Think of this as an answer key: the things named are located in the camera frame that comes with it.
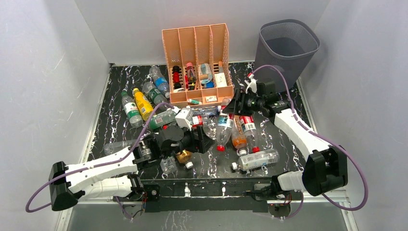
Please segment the red label cola bottle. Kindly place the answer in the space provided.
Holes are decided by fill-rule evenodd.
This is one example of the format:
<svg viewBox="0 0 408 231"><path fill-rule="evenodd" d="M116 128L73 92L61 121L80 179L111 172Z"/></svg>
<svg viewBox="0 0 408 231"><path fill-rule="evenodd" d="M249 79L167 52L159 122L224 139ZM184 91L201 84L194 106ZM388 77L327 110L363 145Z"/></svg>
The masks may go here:
<svg viewBox="0 0 408 231"><path fill-rule="evenodd" d="M239 120L243 133L246 136L248 149L252 151L252 153L259 152L259 137L253 117L241 115L239 116Z"/></svg>

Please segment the red label bottle red cap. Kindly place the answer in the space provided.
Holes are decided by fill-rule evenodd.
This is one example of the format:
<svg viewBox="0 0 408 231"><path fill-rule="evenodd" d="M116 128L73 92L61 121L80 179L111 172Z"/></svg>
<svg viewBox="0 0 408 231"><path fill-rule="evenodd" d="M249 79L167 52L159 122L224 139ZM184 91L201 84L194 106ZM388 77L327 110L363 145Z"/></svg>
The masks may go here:
<svg viewBox="0 0 408 231"><path fill-rule="evenodd" d="M226 143L231 138L234 114L224 113L223 110L230 103L231 97L225 97L221 104L221 111L217 119L216 142L217 150L225 151Z"/></svg>

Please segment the clear bottle red blue label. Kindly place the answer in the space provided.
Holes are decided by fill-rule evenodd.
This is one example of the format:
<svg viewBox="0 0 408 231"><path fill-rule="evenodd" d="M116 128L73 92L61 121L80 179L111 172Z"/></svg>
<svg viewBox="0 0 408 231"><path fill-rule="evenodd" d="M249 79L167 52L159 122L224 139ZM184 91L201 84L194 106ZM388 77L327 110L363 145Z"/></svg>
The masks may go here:
<svg viewBox="0 0 408 231"><path fill-rule="evenodd" d="M206 127L208 125L209 116L207 115L194 115L190 119L190 125L192 128L197 126Z"/></svg>

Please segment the gold red tea bottle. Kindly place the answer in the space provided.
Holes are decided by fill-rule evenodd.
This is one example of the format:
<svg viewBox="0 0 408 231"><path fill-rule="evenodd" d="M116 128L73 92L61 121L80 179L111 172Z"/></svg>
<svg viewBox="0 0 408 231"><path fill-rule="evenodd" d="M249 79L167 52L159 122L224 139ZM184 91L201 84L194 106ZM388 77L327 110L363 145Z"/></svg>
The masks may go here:
<svg viewBox="0 0 408 231"><path fill-rule="evenodd" d="M193 167L191 157L192 157L192 153L186 150L176 154L176 158L178 162L180 164L184 164L187 169L190 169Z"/></svg>

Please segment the orange drink bottle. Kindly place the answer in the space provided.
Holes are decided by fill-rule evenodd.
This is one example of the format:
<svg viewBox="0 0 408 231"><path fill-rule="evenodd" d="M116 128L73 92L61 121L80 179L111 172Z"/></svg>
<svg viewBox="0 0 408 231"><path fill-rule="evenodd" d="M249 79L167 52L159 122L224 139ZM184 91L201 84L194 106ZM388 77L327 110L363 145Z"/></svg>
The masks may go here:
<svg viewBox="0 0 408 231"><path fill-rule="evenodd" d="M238 156L247 155L247 140L246 136L243 134L241 125L239 124L238 116L235 116L233 120L231 140Z"/></svg>

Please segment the clear bottle white label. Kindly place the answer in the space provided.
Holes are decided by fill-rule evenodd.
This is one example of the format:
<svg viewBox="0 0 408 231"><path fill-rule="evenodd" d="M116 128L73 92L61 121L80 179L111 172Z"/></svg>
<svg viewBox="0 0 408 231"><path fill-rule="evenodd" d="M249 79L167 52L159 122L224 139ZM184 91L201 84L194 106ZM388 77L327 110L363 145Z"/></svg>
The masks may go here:
<svg viewBox="0 0 408 231"><path fill-rule="evenodd" d="M231 168L232 170L248 171L277 163L279 160L279 153L275 149L269 149L241 156L237 162L231 163Z"/></svg>

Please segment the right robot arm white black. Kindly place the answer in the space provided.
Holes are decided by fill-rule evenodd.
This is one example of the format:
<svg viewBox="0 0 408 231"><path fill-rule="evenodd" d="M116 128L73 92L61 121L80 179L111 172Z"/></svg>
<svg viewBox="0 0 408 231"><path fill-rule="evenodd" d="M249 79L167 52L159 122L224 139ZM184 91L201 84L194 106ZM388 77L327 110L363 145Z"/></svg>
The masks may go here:
<svg viewBox="0 0 408 231"><path fill-rule="evenodd" d="M312 196L341 188L348 184L347 156L342 147L318 137L293 108L291 98L283 101L274 89L274 83L257 83L235 91L224 111L236 116L250 117L254 112L269 116L294 143L306 160L300 171L287 171L271 178L271 185L255 193L269 194L284 199L290 191L307 192Z"/></svg>

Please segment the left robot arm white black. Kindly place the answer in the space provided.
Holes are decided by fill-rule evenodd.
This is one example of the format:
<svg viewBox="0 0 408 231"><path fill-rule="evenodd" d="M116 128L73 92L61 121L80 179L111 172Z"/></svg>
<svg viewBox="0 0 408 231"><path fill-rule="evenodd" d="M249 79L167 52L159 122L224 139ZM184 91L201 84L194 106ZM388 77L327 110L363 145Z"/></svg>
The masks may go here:
<svg viewBox="0 0 408 231"><path fill-rule="evenodd" d="M139 200L145 190L136 172L181 151L205 153L214 143L201 126L192 130L169 126L99 159L74 165L56 162L49 176L51 208L62 211L80 201L108 196Z"/></svg>

